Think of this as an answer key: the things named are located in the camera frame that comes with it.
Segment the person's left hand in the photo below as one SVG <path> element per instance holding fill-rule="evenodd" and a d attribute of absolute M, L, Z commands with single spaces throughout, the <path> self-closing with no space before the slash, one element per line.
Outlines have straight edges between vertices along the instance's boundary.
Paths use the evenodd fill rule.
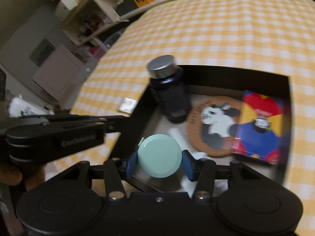
<path fill-rule="evenodd" d="M 1 165 L 0 180 L 1 183 L 10 186 L 18 185 L 24 181 L 26 190 L 29 191 L 45 182 L 45 167 L 42 166 L 36 172 L 26 176 L 14 167 L 9 165 Z"/>

